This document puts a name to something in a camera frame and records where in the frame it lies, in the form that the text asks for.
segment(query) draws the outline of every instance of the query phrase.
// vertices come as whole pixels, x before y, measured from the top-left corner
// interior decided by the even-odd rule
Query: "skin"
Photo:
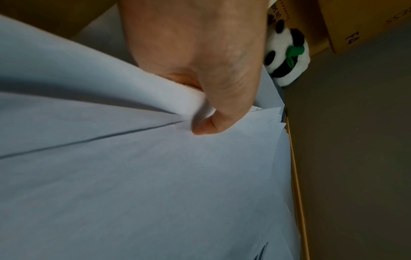
[[[126,41],[139,67],[202,89],[216,112],[194,134],[239,121],[256,97],[268,0],[120,0]]]

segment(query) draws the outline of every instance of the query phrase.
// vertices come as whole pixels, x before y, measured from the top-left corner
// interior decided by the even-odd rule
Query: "panda body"
[[[290,46],[304,46],[303,54],[292,57],[295,64],[293,68],[290,68],[286,61],[287,49]],[[268,26],[264,66],[281,87],[296,80],[308,68],[309,63],[308,44],[298,29],[284,27],[283,20],[279,20],[275,27]]]

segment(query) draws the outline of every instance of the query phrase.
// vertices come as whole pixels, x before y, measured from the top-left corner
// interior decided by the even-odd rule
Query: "panda toy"
[[[288,29],[284,20],[267,28],[264,65],[272,78],[281,86],[297,79],[310,63],[308,44],[298,29]]]

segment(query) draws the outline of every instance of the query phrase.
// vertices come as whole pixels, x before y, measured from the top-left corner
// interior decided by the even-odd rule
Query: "gray floor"
[[[285,89],[311,258],[411,259],[411,21]]]

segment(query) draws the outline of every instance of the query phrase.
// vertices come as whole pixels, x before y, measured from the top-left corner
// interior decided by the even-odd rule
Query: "panda plush toy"
[[[308,44],[298,29],[288,29],[284,20],[267,28],[264,65],[272,78],[281,86],[297,79],[310,63]]]

